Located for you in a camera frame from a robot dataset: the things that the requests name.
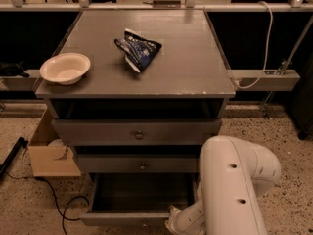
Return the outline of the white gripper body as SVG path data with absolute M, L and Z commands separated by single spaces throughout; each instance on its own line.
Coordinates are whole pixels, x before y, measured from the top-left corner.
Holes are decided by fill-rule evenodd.
M 165 227 L 173 235 L 205 235 L 205 219 L 202 200 L 180 210 L 170 207 Z

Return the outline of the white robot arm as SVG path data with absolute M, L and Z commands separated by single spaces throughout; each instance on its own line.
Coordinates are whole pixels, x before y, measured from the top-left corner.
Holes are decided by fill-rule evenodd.
M 268 235 L 257 197 L 281 177 L 276 155 L 264 146 L 215 136 L 201 147 L 198 200 L 170 208 L 173 235 Z

